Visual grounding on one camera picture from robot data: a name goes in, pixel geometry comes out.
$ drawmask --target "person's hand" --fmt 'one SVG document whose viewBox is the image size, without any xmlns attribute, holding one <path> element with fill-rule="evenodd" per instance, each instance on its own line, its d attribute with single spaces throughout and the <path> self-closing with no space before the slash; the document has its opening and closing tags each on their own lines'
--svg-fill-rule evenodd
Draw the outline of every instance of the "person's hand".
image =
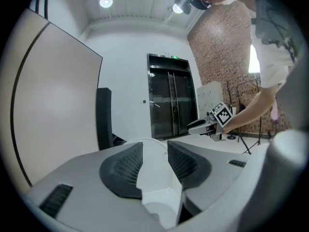
<svg viewBox="0 0 309 232">
<path fill-rule="evenodd" d="M 235 123 L 234 123 L 234 119 L 232 118 L 231 121 L 228 122 L 228 124 L 223 127 L 222 134 L 227 134 L 235 128 L 236 128 L 236 126 L 235 126 Z"/>
</svg>

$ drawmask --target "ceiling light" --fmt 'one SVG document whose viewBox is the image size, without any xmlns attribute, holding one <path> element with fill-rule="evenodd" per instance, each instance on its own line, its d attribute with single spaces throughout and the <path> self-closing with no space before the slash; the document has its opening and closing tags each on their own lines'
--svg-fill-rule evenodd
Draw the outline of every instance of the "ceiling light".
<svg viewBox="0 0 309 232">
<path fill-rule="evenodd" d="M 112 5 L 112 0 L 100 0 L 100 5 L 103 8 L 109 8 Z"/>
<path fill-rule="evenodd" d="M 173 11 L 177 14 L 181 14 L 183 12 L 182 9 L 177 4 L 173 5 Z"/>
</svg>

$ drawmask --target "person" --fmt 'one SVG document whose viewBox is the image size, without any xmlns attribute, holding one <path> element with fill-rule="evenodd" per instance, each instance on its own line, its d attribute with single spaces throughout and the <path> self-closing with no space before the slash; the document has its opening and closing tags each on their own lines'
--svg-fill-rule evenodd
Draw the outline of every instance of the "person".
<svg viewBox="0 0 309 232">
<path fill-rule="evenodd" d="M 196 2 L 211 3 L 215 5 L 229 5 L 236 0 L 196 0 Z M 251 18 L 256 17 L 255 0 L 241 0 L 247 7 Z M 285 82 L 288 67 L 293 65 L 290 53 L 284 48 L 277 48 L 275 44 L 264 45 L 255 35 L 255 25 L 251 25 L 252 45 L 260 63 L 261 90 L 250 102 L 246 109 L 233 116 L 224 127 L 223 132 L 249 124 L 265 114 L 273 105 L 278 84 Z"/>
</svg>

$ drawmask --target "person's arm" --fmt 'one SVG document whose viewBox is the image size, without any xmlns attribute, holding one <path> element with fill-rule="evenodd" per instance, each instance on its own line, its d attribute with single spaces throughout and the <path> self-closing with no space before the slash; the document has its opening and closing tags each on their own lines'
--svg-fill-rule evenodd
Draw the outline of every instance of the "person's arm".
<svg viewBox="0 0 309 232">
<path fill-rule="evenodd" d="M 277 87 L 278 85 L 262 88 L 248 107 L 235 115 L 223 128 L 223 133 L 228 133 L 235 128 L 249 124 L 265 114 L 275 101 Z"/>
</svg>

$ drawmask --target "black vent slot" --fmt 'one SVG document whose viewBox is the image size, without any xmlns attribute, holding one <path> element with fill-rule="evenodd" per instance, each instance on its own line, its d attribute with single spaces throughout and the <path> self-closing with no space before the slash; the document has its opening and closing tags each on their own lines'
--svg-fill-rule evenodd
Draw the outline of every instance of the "black vent slot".
<svg viewBox="0 0 309 232">
<path fill-rule="evenodd" d="M 211 173 L 210 162 L 190 151 L 190 145 L 179 145 L 168 141 L 168 160 L 183 190 L 195 188 L 202 184 Z"/>
<path fill-rule="evenodd" d="M 64 184 L 58 185 L 40 205 L 40 209 L 52 218 L 55 218 L 72 189 L 73 187 L 71 186 Z"/>
<path fill-rule="evenodd" d="M 142 199 L 141 190 L 136 187 L 142 165 L 143 143 L 140 142 L 106 158 L 100 166 L 100 178 L 103 184 L 119 197 Z"/>
<path fill-rule="evenodd" d="M 235 165 L 235 166 L 238 166 L 238 167 L 241 167 L 241 168 L 243 168 L 246 165 L 245 162 L 240 161 L 240 160 L 231 160 L 229 162 L 229 164 L 232 164 L 232 165 Z"/>
</svg>

